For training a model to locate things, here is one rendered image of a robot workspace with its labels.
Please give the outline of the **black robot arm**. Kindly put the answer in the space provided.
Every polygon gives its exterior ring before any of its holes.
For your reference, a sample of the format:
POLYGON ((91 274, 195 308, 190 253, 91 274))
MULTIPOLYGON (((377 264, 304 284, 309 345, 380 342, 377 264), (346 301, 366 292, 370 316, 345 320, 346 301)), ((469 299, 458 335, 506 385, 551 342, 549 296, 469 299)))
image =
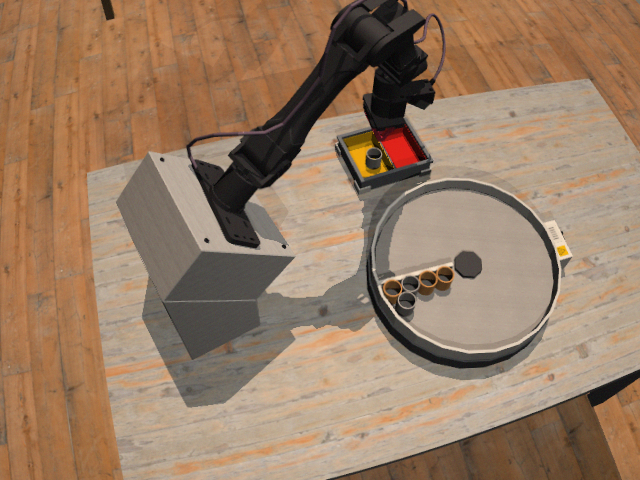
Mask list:
POLYGON ((391 102, 389 119, 404 117, 407 103, 423 110, 433 103, 435 90, 429 80, 411 79, 427 69, 428 54, 411 37, 425 23, 418 12, 408 11, 398 0, 363 1, 337 27, 321 79, 315 82, 323 56, 288 103, 264 126, 250 131, 264 131, 279 123, 281 128, 266 135, 243 136, 228 154, 233 162, 226 174, 220 166, 195 159, 191 166, 229 243, 250 248, 260 245, 245 204, 258 188, 270 187, 287 172, 318 118, 369 65, 383 71, 375 70, 374 94, 384 100, 399 96, 391 102))

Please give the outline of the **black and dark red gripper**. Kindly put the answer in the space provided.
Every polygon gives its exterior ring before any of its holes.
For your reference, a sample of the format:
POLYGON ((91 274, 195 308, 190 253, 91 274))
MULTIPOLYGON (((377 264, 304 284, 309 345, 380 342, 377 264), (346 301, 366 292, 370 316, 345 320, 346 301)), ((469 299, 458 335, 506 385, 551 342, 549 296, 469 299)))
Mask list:
POLYGON ((405 126, 404 117, 389 119, 391 102, 397 100, 398 98, 399 96, 392 100, 384 100, 377 97, 373 93, 373 91, 372 93, 363 95, 364 113, 378 142, 384 141, 389 136, 389 134, 397 128, 403 128, 405 126), (385 131, 386 128, 388 129, 385 131), (384 131, 385 133, 383 134, 384 131), (382 134, 383 136, 380 136, 382 134))

